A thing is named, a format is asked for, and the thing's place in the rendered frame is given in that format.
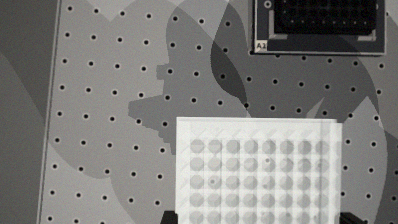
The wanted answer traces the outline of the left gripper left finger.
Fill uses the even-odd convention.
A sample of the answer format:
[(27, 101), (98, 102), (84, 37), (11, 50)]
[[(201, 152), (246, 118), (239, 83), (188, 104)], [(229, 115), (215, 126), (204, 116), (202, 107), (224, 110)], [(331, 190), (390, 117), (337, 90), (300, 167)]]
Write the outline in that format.
[(178, 224), (178, 215), (175, 211), (164, 211), (160, 224)]

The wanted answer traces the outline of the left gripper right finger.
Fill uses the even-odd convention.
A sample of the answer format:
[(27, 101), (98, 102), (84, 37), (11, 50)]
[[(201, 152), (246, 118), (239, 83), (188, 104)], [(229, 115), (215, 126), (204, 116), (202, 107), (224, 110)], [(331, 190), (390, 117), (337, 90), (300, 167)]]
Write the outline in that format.
[(350, 212), (340, 212), (339, 224), (367, 224)]

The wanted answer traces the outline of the white well plate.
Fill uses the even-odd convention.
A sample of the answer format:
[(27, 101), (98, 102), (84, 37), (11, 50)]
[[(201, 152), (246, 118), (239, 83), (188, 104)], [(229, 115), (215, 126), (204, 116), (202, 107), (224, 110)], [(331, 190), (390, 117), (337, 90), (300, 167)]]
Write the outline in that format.
[(178, 224), (339, 224), (341, 148), (337, 119), (177, 117)]

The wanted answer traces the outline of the black well plate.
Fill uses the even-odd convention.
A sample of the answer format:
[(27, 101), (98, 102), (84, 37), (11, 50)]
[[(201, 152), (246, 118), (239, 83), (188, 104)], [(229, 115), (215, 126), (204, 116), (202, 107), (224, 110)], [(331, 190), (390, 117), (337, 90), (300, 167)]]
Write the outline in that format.
[(374, 29), (376, 0), (274, 0), (274, 34), (369, 35)]

